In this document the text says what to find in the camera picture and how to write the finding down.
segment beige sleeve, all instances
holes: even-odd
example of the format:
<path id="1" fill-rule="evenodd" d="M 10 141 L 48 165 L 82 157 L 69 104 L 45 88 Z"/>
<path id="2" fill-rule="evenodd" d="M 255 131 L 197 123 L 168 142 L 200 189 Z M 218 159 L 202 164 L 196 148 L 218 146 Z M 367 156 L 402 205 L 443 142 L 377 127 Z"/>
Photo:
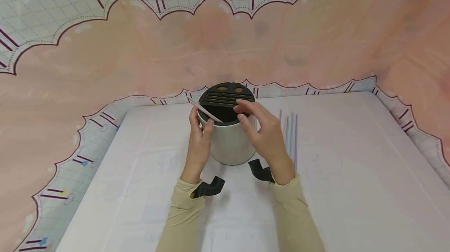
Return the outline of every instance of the beige sleeve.
<path id="1" fill-rule="evenodd" d="M 172 206 L 159 239 L 156 252 L 193 252 L 197 239 L 198 220 L 205 207 L 205 197 L 191 199 L 198 184 L 178 179 L 172 194 Z"/>
<path id="2" fill-rule="evenodd" d="M 300 177 L 296 173 L 289 184 L 270 183 L 275 201 L 275 217 L 280 252 L 325 252 L 312 220 Z"/>

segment star illustration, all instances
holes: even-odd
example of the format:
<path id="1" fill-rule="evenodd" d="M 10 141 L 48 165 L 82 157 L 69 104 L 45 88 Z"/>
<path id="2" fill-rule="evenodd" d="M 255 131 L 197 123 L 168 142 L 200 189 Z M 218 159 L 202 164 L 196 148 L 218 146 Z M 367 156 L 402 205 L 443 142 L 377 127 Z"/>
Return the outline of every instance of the star illustration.
<path id="1" fill-rule="evenodd" d="M 39 245 L 39 246 L 42 246 L 42 245 L 47 244 L 47 239 L 48 239 L 48 237 L 42 238 L 41 241 L 39 241 L 38 245 Z"/>

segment hand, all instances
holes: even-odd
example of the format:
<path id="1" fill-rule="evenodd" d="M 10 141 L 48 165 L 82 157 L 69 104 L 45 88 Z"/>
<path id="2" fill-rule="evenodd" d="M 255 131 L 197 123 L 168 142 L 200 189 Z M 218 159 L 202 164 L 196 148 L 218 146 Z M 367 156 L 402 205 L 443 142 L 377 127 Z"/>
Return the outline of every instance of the hand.
<path id="1" fill-rule="evenodd" d="M 189 115 L 191 124 L 191 134 L 189 137 L 189 147 L 187 149 L 186 164 L 180 179 L 189 184 L 198 184 L 200 174 L 208 161 L 211 151 L 211 133 L 214 129 L 213 119 L 208 119 L 204 128 L 200 128 L 197 108 L 192 107 Z"/>
<path id="2" fill-rule="evenodd" d="M 269 164 L 273 178 L 278 184 L 288 184 L 295 177 L 294 164 L 286 152 L 280 122 L 260 103 L 238 99 L 234 111 L 259 155 Z M 242 113 L 256 116 L 261 128 L 256 131 Z"/>

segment cylindrical container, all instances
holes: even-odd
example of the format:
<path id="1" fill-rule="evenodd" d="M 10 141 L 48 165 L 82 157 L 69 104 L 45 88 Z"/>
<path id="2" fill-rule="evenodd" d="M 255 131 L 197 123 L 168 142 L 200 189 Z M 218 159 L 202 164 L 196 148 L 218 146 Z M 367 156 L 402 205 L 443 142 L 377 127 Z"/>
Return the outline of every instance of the cylindrical container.
<path id="1" fill-rule="evenodd" d="M 239 83 L 227 82 L 209 88 L 199 99 L 202 107 L 223 121 L 223 123 L 214 122 L 215 126 L 211 134 L 211 155 L 226 165 L 243 164 L 255 154 L 255 148 L 242 128 L 238 114 L 233 110 L 233 107 L 237 105 L 236 99 L 239 98 L 250 102 L 255 101 L 255 96 L 247 87 Z M 209 116 L 200 110 L 198 115 L 204 126 Z M 256 128 L 255 116 L 245 115 Z"/>

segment black lid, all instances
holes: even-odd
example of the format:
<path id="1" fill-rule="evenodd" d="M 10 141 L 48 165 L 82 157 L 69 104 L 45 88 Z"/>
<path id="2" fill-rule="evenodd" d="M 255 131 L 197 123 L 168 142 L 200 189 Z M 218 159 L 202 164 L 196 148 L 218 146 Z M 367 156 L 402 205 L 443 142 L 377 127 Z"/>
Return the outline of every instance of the black lid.
<path id="1" fill-rule="evenodd" d="M 217 84 L 206 90 L 199 99 L 199 104 L 208 112 L 223 121 L 214 122 L 217 126 L 229 126 L 239 123 L 238 114 L 233 107 L 237 106 L 237 99 L 245 99 L 249 102 L 255 101 L 255 96 L 247 87 L 239 83 L 225 82 Z M 204 112 L 198 111 L 204 121 L 210 117 Z"/>

